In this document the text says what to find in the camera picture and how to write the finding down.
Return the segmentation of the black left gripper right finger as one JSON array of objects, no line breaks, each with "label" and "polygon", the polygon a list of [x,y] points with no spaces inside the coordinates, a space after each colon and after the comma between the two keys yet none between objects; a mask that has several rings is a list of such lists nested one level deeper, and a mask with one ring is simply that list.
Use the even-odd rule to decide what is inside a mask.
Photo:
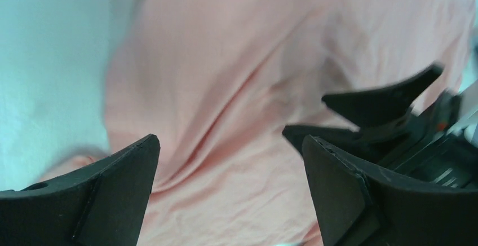
[{"label": "black left gripper right finger", "polygon": [[476,245],[477,191],[422,182],[307,136],[302,158],[325,245]]}]

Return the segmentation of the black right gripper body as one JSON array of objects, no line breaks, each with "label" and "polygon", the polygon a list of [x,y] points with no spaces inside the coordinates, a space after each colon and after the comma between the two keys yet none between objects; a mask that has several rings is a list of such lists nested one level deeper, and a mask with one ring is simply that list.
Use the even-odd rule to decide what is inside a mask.
[{"label": "black right gripper body", "polygon": [[445,91],[425,111],[408,109],[401,118],[360,128],[373,151],[365,159],[395,173],[450,188],[477,188],[477,146],[464,136],[464,94]]}]

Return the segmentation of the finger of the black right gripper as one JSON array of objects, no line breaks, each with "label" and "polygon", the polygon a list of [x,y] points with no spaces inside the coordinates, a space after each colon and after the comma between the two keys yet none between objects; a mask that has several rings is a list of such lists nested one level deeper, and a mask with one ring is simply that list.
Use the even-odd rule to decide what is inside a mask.
[{"label": "finger of the black right gripper", "polygon": [[328,109],[360,128],[375,128],[404,116],[416,100],[443,72],[431,64],[413,77],[374,90],[326,94]]},{"label": "finger of the black right gripper", "polygon": [[344,128],[322,128],[312,125],[286,125],[282,135],[299,152],[306,136],[319,137],[326,142],[362,159],[373,159],[374,151],[360,140],[361,134]]}]

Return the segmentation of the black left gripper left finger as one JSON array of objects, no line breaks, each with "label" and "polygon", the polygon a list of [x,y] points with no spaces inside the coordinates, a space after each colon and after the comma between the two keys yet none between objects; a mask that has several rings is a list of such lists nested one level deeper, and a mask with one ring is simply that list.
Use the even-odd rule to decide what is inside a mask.
[{"label": "black left gripper left finger", "polygon": [[153,135],[23,190],[1,192],[2,245],[136,245],[160,153]]}]

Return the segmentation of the salmon pink t shirt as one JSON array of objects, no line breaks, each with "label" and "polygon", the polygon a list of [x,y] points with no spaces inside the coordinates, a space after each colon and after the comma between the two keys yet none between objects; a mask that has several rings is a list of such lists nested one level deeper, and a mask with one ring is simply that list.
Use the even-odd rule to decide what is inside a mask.
[{"label": "salmon pink t shirt", "polygon": [[475,0],[143,0],[110,64],[116,152],[161,152],[139,245],[321,245],[286,124],[345,125],[324,93],[382,86],[431,62],[457,88]]}]

